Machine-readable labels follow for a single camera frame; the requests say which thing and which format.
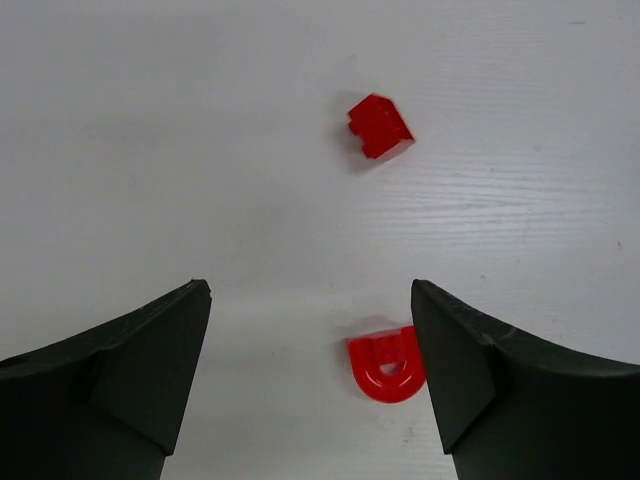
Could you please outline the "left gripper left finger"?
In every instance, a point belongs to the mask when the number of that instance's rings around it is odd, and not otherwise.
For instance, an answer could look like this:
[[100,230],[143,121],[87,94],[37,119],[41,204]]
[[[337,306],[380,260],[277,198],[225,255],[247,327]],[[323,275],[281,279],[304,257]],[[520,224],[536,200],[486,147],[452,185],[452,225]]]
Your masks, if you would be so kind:
[[1,362],[4,479],[158,479],[211,310],[192,280],[129,314]]

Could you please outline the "red slope lego piece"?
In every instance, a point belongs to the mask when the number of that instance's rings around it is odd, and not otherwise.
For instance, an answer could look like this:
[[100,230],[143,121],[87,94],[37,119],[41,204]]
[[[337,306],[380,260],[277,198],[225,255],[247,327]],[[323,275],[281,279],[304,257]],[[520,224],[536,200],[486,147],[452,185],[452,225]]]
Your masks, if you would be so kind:
[[360,139],[364,156],[386,161],[415,144],[415,138],[394,102],[372,93],[348,111],[348,128]]

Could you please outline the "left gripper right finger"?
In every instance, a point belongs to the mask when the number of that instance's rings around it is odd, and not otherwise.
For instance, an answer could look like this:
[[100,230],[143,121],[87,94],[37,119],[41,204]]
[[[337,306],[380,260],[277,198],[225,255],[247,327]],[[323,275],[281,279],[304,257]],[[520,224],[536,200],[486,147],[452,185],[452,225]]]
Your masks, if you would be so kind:
[[635,479],[639,368],[581,353],[417,280],[411,310],[461,479]]

